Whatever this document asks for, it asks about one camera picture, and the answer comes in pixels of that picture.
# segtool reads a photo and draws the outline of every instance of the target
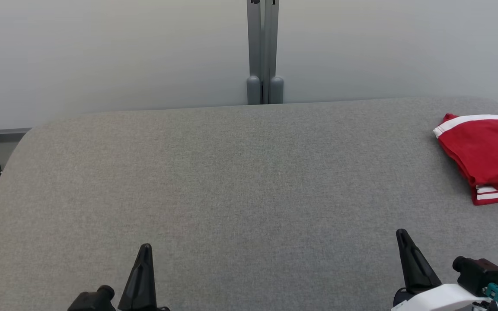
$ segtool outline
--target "red garment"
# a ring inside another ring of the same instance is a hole
[[[433,132],[468,179],[474,204],[498,203],[498,116],[446,114]]]

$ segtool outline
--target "folded red shirt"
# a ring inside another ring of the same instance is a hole
[[[474,204],[498,203],[498,116],[446,114],[433,132],[468,179]]]

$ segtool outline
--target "gray bracket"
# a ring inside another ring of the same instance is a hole
[[[276,76],[279,0],[265,0],[265,52],[263,55],[263,104],[283,103],[283,79]]]
[[[247,0],[247,31],[249,38],[249,78],[247,78],[247,104],[261,103],[261,4],[260,0]]]

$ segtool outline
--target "wall baseboard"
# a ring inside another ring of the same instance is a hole
[[[19,134],[19,133],[26,133],[30,130],[30,127],[25,127],[25,128],[10,128],[8,130],[0,130],[0,135],[2,134]]]

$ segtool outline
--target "white stripe trim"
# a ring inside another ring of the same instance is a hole
[[[441,134],[443,134],[444,132],[447,132],[447,130],[452,129],[453,127],[455,127],[459,124],[463,124],[464,122],[479,121],[479,120],[498,120],[498,115],[496,115],[496,114],[476,114],[474,116],[456,117],[454,119],[447,120],[447,121],[443,122],[442,124],[437,126],[437,128],[435,128],[433,130],[433,132],[434,132],[435,136],[437,138],[439,138],[439,136],[441,136]]]
[[[486,185],[478,185],[478,186],[476,186],[476,190],[478,191],[478,193],[486,193],[486,192],[496,192],[496,191],[498,191],[494,187],[486,186]]]
[[[478,199],[478,200],[498,199],[498,192],[497,193],[478,194],[476,196],[476,199]]]

